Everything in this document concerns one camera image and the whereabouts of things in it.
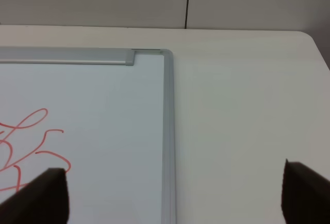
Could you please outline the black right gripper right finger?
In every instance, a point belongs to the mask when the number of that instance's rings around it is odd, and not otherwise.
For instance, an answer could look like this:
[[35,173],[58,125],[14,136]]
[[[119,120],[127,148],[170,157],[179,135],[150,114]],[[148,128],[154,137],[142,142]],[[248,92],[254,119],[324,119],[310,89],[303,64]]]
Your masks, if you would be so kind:
[[281,208],[285,223],[329,223],[329,180],[300,162],[286,161]]

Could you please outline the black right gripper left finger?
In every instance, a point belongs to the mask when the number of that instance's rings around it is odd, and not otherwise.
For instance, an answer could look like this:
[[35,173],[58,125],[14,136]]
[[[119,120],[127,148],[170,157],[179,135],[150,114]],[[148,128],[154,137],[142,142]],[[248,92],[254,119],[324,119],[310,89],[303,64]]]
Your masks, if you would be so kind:
[[63,168],[49,168],[1,203],[1,223],[67,223],[69,191]]

